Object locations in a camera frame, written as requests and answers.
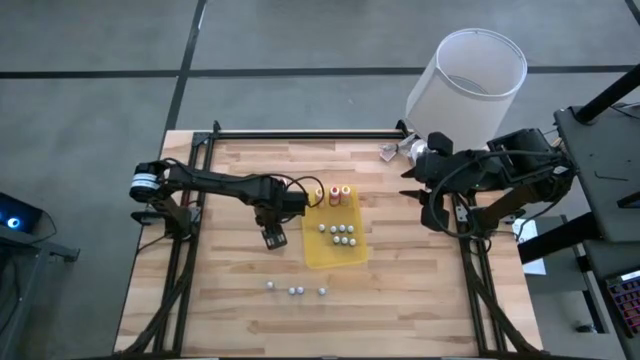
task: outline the yellow tray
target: yellow tray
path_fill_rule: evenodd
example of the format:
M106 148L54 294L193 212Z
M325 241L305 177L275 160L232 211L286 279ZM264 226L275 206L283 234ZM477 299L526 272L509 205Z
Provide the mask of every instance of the yellow tray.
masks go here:
M367 261L367 242L364 238L364 228L360 217L360 203L358 192L352 185L351 203L349 205L329 205L329 188L325 189L325 198L322 206L308 208L302 218L302 235L304 241L304 259L311 269L326 269L336 266L356 265ZM311 203L318 201L315 193L310 194L313 198ZM324 232L318 231L318 225L324 224ZM331 226L353 225L352 234L340 233L331 234ZM356 246L335 245L333 237L346 236L349 239L356 239Z

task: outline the black cable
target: black cable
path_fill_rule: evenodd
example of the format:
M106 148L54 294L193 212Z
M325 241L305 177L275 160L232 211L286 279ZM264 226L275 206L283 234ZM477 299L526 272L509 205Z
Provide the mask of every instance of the black cable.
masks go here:
M153 240L153 241L151 241L151 242L148 242L148 243L146 243L146 244L142 245L142 247L138 248L138 251L136 251L136 255L140 254L140 251L142 251L143 249L145 249L145 248L147 248L147 247L149 247L149 246L151 246L151 245L153 245L153 244L157 243L158 241L160 241L160 240L162 240L162 239L166 239L167 237L169 237L169 235L171 235L171 234L165 234L165 235L162 235L162 236L160 236L159 238L157 238L157 239L155 239L155 240Z
M444 187L444 185L449 180L451 180L454 176L456 176L462 170L468 168L469 166L471 166L473 164L476 164L480 160L488 159L488 158L492 158L492 157L497 157L497 156L504 156L504 155L540 156L540 157L561 157L562 156L561 154L558 154L558 153L546 153L546 152L525 151L525 150L506 150L506 151L496 151L496 152L490 152L490 153L482 154L482 155L478 156L475 160L466 162L466 163L462 164L461 166L459 166L458 168L456 168L455 170L453 170L452 172L450 172L447 176L445 176L440 181L440 183L438 183L438 185L433 189L433 191L431 191L431 194L429 195L429 211L431 212L431 214L435 214L435 199L436 199L438 193L440 192L440 190L442 190L442 187ZM471 214L471 211L469 210L469 206L464 201L462 202L462 205L465 207L465 210L467 210L467 213ZM476 223L472 219L470 221L472 223L472 228L471 228L470 231L468 231L466 233L454 233L454 232L450 231L448 229L448 227L444 226L440 222L440 219L438 219L437 216L433 216L433 219L434 219L436 224L440 227L440 229L444 233L446 233L449 236L455 237L455 238L469 237L469 236L472 236L473 234L475 234L475 232L476 232Z
M18 305L20 304L21 296L20 296L20 279L18 278L18 265L16 264L16 261L15 259L13 259L13 257L11 258L11 264L13 265L13 286L16 289L16 302L13 305L13 308L11 309L9 316L7 317L7 321L0 328L0 336L2 336L2 333L4 332L4 330L7 328L7 326L9 326L9 323L11 322L11 319L13 319L13 315L16 313L16 310L18 309Z
M47 217L49 218L49 222L51 223L51 226L53 227L53 232L43 238L34 240L32 242L30 242L28 245L33 245L33 244L37 244L39 242L43 242L45 240L47 240L48 238L52 237L53 235L58 233L58 228L56 227L56 222L53 221L53 217L51 217L51 214L49 214L46 210L42 210L43 213L45 213L45 215L47 215Z
M478 240L483 240L483 241L488 241L489 242L489 246L487 246L487 248L484 251L485 254L489 254L489 250L491 250L491 246L493 246L493 241L491 241L491 238L489 238L489 237L473 238L473 241L478 243L476 246L479 246L479 241ZM471 250L471 248L469 248L469 252L472 253L473 255L476 255L476 256L479 255L477 252L474 252L473 250Z
M324 184L322 184L322 181L320 181L320 179L318 179L318 178L317 178L317 177L315 177L315 176L301 176L301 177L299 177L299 178L295 179L295 181L294 181L294 182L298 185L298 187L299 187L300 189L302 189L302 192L304 192L305 194L307 194L307 196L308 196L307 191L305 190L305 188L304 188L304 187L302 187L302 184L300 184L300 181L302 181L302 180L304 180L304 179L311 179L311 180L314 180L315 182L317 182L317 183L318 183L318 185L320 185L320 189L322 189L322 196L320 197L320 200L316 201L316 203L315 203L315 204L313 204L313 205L309 205L309 207L310 207L310 208L312 208L312 207L316 207L316 206L320 205L320 204L322 203L322 201L324 200Z
M540 211L539 213L533 215L532 217L528 218L527 220L525 220L522 224L520 224L520 231L518 231L518 235L516 236L516 243L520 241L520 236L522 236L522 231L524 230L524 226L531 220L542 216L544 214L547 213L547 211L551 210L554 206L556 206L558 203L560 202L560 198L554 200L551 204L549 204L549 206L547 206L546 208L544 208L544 210Z
M626 112L626 111L622 111L622 110L618 109L617 107L614 107L614 106L609 106L609 107L611 108L611 110L615 110L615 111L617 111L617 112L619 112L619 113L621 113L621 114L624 114L624 115L626 115L626 116L628 116L628 117L630 117L630 118L640 120L640 117L637 117L637 116L635 116L635 115L629 114L629 113L628 113L628 112Z
M492 230L491 233L492 234L509 234L509 235L513 235L514 238L518 236L518 234L508 230Z
M555 128L555 129L551 129L551 130L549 130L549 131L545 131L545 132L543 132L543 133L542 133L542 136L544 136L544 135L549 135L549 134L551 134L551 133L552 133L552 132L554 132L554 131L558 131L558 129L557 129L557 128Z

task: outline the trash can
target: trash can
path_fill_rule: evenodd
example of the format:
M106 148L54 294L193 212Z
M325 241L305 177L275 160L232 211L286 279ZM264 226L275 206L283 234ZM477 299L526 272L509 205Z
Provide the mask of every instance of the trash can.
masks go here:
M478 149L495 137L527 75L511 40L484 29L442 40L407 99L406 119L423 138L440 131L454 149Z

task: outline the wooden tabletop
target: wooden tabletop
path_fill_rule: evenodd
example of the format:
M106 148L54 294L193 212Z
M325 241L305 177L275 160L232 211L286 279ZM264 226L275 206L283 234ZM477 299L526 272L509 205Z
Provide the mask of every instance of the wooden tabletop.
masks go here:
M162 157L186 163L192 134L169 132ZM379 144L380 140L216 142L211 171L314 175L325 187L355 184L369 261L311 270L304 263L299 218L285 226L289 244L269 251L251 207L207 195L183 356L477 355L458 240L420 225L420 205L398 194L420 185L400 178L410 167L405 158L382 161ZM312 182L304 184L315 188ZM489 204L499 196L483 193L477 200ZM140 244L161 234L161 226L148 227ZM131 344L157 310L170 248L171 241L162 240L138 255L116 350ZM500 305L525 338L540 348L513 237L494 237L489 258ZM275 291L266 289L267 281L275 283ZM303 286L307 292L290 296L286 290L291 286ZM320 287L327 289L326 296L317 294Z

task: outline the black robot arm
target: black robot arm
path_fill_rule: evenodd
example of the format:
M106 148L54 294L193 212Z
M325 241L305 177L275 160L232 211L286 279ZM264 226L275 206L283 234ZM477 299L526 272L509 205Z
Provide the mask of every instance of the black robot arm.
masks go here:
M304 215L308 205L305 192L287 191L287 184L268 174L226 175L197 170L173 159L138 164L129 195L137 202L152 205L157 217L165 219L167 233L186 239L193 232L192 213L171 197L182 190L231 196L253 206L256 224L263 228L269 250L287 244L281 224Z
M507 215L536 202L557 202L571 187L575 166L560 149L549 145L538 129L524 129L487 142L488 150L453 153L453 142L431 133L416 166L402 174L425 184L428 191L401 191L423 205L421 223L456 237L484 237ZM465 234L447 229L449 212L445 194L469 197L482 191L512 189L488 207L468 208L472 230Z

